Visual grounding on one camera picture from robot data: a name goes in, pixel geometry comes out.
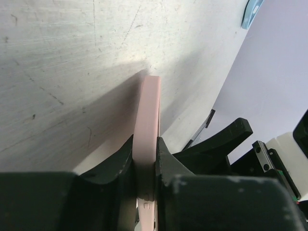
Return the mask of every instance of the scratched metal surface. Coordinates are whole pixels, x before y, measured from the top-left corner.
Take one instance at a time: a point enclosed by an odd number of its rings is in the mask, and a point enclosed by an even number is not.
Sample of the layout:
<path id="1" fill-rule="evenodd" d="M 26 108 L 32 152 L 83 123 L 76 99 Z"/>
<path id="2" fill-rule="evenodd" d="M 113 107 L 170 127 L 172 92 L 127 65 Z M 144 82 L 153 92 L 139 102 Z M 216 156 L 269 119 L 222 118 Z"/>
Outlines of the scratched metal surface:
<path id="1" fill-rule="evenodd" d="M 246 2 L 2 0 L 0 171 L 98 164 L 131 135 L 145 74 L 162 77 L 161 132 L 180 150 L 246 36 Z"/>

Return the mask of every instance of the white wall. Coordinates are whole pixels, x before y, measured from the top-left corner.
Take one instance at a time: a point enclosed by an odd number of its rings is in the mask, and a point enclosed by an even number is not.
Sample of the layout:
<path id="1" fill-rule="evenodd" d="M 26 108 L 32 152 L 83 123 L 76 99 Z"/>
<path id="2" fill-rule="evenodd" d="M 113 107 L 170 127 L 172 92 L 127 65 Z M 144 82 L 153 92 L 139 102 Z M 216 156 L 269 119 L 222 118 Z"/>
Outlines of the white wall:
<path id="1" fill-rule="evenodd" d="M 265 0 L 214 109 L 201 140 L 238 117 L 248 119 L 254 131 L 229 155 L 231 162 L 251 149 L 254 141 L 267 142 L 293 131 L 308 109 L 307 0 Z"/>
<path id="2" fill-rule="evenodd" d="M 246 2 L 2 0 L 0 171 L 72 170 L 99 147 L 78 172 L 97 165 L 132 135 L 146 74 L 162 77 L 161 134 L 182 149 L 247 34 Z"/>

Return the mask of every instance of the pink foam piece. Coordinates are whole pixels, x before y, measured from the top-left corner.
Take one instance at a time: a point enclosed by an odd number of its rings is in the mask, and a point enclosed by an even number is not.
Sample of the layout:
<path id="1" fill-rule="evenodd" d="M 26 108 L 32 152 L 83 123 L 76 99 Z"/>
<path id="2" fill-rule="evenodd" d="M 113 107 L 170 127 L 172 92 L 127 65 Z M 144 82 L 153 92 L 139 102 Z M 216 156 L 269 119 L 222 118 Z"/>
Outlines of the pink foam piece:
<path id="1" fill-rule="evenodd" d="M 154 230 L 155 160 L 159 136 L 160 83 L 158 76 L 147 76 L 141 95 L 134 130 L 132 156 L 136 169 L 137 200 L 142 231 Z"/>

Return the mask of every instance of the blue object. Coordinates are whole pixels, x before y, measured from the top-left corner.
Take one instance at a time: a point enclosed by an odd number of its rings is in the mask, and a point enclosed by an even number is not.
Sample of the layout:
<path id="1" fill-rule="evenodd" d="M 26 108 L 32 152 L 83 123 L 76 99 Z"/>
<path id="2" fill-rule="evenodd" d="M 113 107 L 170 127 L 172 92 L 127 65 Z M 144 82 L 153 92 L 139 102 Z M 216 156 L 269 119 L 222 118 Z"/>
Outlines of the blue object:
<path id="1" fill-rule="evenodd" d="M 260 9 L 264 0 L 249 0 L 245 9 L 245 14 L 242 22 L 242 28 L 248 30 L 252 24 L 255 15 Z"/>

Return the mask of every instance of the white plastic part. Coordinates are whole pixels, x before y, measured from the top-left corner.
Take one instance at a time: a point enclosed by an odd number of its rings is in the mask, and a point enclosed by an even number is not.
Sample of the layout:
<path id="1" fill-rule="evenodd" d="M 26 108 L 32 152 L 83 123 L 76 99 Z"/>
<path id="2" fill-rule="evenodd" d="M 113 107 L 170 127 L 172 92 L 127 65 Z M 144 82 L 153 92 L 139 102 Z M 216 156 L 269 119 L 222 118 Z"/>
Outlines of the white plastic part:
<path id="1" fill-rule="evenodd" d="M 155 161 L 159 136 L 160 83 L 158 76 L 147 76 L 141 95 L 134 130 L 132 156 L 136 170 L 137 200 L 142 231 L 154 230 Z"/>
<path id="2" fill-rule="evenodd" d="M 308 159 L 295 142 L 292 132 L 287 132 L 266 143 L 268 149 L 277 151 L 284 166 L 296 185 L 301 200 L 308 199 Z"/>

